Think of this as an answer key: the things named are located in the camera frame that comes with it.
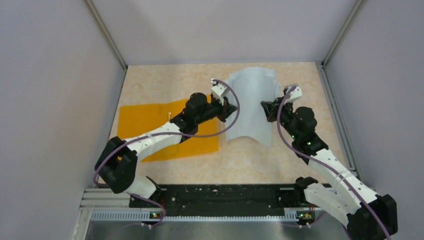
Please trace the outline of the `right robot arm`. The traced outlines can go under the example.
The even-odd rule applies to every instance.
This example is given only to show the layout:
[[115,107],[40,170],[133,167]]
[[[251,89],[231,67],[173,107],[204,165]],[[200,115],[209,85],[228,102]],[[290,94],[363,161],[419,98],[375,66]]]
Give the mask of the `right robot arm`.
[[310,107],[293,108],[291,102],[261,101],[266,120],[278,122],[292,139],[287,146],[330,184],[328,190],[312,177],[296,180],[293,200],[309,203],[338,220],[352,240],[389,240],[399,230],[397,203],[389,194],[380,195],[348,170],[316,133],[317,120]]

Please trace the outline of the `aluminium front rail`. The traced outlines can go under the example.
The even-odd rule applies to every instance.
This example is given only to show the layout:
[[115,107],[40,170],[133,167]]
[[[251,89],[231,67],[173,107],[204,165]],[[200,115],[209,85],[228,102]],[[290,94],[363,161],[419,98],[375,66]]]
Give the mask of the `aluminium front rail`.
[[[188,204],[235,203],[265,204],[271,208],[301,208],[309,205],[305,190],[312,187],[312,185],[299,184],[171,184],[162,185],[149,199],[167,209],[182,208]],[[152,203],[135,197],[133,193],[113,193],[106,188],[86,190],[80,205],[82,207],[153,207]]]

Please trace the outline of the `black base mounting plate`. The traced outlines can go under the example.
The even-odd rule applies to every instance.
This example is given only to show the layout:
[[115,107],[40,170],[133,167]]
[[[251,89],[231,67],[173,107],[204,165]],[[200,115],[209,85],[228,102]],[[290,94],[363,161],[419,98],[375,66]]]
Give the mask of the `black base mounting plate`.
[[294,184],[162,184],[151,200],[171,217],[282,217],[295,210],[296,219],[319,216],[302,200]]

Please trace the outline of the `orange plastic clip folder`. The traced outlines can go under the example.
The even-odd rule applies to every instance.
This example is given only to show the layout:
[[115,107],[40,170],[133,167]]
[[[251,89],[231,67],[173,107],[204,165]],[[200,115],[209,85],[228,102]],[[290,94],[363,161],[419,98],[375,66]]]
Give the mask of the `orange plastic clip folder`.
[[[119,109],[116,135],[120,139],[139,136],[152,131],[179,114],[187,99],[170,103],[126,105]],[[219,137],[190,138],[177,145],[168,146],[146,157],[145,162],[158,162],[214,153],[219,150]]]

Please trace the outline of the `white paper sheets stack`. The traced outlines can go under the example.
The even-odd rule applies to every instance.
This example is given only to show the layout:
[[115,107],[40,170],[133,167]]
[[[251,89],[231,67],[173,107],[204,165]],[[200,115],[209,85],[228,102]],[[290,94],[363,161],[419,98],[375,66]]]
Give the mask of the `white paper sheets stack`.
[[226,141],[250,137],[269,147],[272,144],[272,124],[261,102],[273,102],[280,94],[281,84],[276,71],[265,67],[246,67],[231,73],[225,81],[239,100],[239,117],[225,133]]

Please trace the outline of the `right aluminium frame post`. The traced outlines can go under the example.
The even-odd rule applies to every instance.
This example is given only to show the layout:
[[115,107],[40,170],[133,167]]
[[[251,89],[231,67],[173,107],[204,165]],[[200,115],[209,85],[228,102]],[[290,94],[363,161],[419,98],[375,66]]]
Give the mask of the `right aluminium frame post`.
[[321,61],[322,68],[326,68],[327,65],[332,60],[334,54],[338,50],[339,46],[343,42],[344,38],[348,34],[350,28],[352,27],[352,24],[354,23],[355,19],[357,18],[358,14],[361,12],[364,5],[367,3],[367,0],[356,0],[351,11],[347,15],[343,25],[341,26],[338,34],[336,35],[336,38],[334,39],[332,45],[330,46],[330,49],[328,50],[327,54],[325,55],[324,59]]

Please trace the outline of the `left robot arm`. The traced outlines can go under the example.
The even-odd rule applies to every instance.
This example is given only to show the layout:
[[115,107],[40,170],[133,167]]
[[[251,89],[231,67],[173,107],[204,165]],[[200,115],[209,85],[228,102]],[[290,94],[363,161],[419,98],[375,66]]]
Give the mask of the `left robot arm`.
[[208,100],[205,94],[196,92],[184,109],[164,125],[132,138],[111,138],[94,166],[95,176],[113,193],[137,195],[147,206],[154,207],[160,202],[160,187],[151,178],[136,175],[139,162],[169,146],[196,138],[200,124],[214,118],[224,123],[238,110],[239,105],[231,104],[226,96]]

